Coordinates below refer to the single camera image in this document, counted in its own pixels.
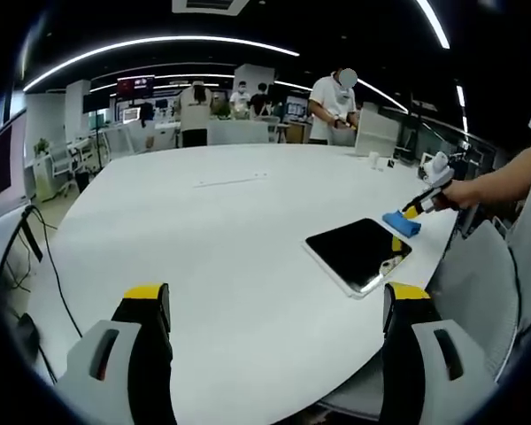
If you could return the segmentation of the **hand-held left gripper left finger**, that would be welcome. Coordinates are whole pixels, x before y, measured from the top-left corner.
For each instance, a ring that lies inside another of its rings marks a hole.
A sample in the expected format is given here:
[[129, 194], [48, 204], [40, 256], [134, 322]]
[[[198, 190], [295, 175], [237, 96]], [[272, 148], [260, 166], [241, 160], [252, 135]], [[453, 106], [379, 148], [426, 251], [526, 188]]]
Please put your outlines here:
[[175, 424], [170, 330], [166, 283], [128, 290], [68, 352], [58, 395], [87, 424]]

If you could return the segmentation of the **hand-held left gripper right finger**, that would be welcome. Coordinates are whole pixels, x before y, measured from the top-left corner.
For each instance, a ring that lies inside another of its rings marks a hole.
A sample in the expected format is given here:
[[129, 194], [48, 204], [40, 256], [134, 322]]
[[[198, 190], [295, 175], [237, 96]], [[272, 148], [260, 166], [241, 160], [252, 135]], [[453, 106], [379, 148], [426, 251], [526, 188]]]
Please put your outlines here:
[[380, 424], [465, 424], [496, 384], [483, 349], [416, 286], [384, 287]]

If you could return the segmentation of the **person's right hand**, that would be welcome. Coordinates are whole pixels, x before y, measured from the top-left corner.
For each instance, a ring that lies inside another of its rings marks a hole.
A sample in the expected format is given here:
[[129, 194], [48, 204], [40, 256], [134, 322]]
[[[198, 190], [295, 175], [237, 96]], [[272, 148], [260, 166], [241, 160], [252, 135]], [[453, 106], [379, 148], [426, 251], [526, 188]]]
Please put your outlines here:
[[434, 197], [433, 203], [437, 211], [444, 209], [466, 209], [481, 201], [480, 184], [477, 181], [452, 180], [442, 192]]

